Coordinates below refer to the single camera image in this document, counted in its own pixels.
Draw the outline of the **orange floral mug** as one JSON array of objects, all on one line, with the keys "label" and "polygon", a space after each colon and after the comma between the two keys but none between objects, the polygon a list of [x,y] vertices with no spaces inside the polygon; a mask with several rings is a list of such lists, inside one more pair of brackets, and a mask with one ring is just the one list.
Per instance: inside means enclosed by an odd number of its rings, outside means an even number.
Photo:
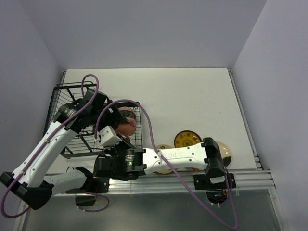
[{"label": "orange floral mug", "polygon": [[123,124],[123,123],[119,124],[116,133],[130,140],[130,137],[134,135],[136,132],[137,123],[134,119],[129,117],[127,117],[127,120],[129,122],[128,124]]}]

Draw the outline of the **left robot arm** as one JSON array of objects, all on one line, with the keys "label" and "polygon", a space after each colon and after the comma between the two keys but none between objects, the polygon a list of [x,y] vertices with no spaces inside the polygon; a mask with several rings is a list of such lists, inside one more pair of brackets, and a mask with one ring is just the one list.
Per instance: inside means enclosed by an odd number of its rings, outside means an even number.
[{"label": "left robot arm", "polygon": [[94,187],[93,174],[84,167],[48,177],[50,166],[60,152],[82,130],[93,126],[96,131],[129,124],[127,117],[109,100],[108,96],[88,89],[85,96],[60,106],[47,132],[28,158],[13,172],[3,172],[1,182],[30,208],[42,208],[50,198],[69,190],[89,192]]}]

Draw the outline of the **patterned ceramic bowl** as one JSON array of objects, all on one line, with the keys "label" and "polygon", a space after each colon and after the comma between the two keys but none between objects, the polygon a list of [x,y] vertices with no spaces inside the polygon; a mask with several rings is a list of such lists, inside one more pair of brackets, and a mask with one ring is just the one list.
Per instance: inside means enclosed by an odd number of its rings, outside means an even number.
[{"label": "patterned ceramic bowl", "polygon": [[130,107],[121,107],[119,108],[121,114],[124,116],[124,117],[127,117],[127,118],[130,118],[130,119],[133,119],[136,121],[136,114],[134,112],[134,110]]}]

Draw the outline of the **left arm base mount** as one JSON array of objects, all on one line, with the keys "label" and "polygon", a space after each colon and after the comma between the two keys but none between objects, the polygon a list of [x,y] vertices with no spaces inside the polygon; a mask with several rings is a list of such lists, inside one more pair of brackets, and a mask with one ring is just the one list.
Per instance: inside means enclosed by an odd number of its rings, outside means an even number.
[{"label": "left arm base mount", "polygon": [[93,182],[81,189],[77,189],[76,194],[85,194],[85,196],[75,196],[75,204],[78,207],[92,207],[98,201],[99,193],[107,193],[109,190],[109,178],[94,177]]}]

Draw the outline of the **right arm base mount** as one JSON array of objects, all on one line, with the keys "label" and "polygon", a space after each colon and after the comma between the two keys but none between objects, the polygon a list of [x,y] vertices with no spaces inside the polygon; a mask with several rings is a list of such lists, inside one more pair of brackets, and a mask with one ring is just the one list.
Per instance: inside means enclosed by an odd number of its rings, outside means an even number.
[{"label": "right arm base mount", "polygon": [[228,199],[225,177],[223,177],[223,182],[212,183],[210,178],[204,174],[195,174],[193,175],[193,181],[195,190],[204,190],[210,203],[218,205]]}]

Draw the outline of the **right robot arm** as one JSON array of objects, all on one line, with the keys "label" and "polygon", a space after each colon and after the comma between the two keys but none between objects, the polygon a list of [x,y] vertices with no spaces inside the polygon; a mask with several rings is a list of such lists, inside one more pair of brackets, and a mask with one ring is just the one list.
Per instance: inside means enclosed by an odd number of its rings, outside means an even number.
[{"label": "right robot arm", "polygon": [[194,177],[197,190],[222,190],[227,187],[220,148],[212,138],[181,148],[114,148],[96,158],[94,176],[128,181],[160,170],[184,168],[204,170],[203,174]]}]

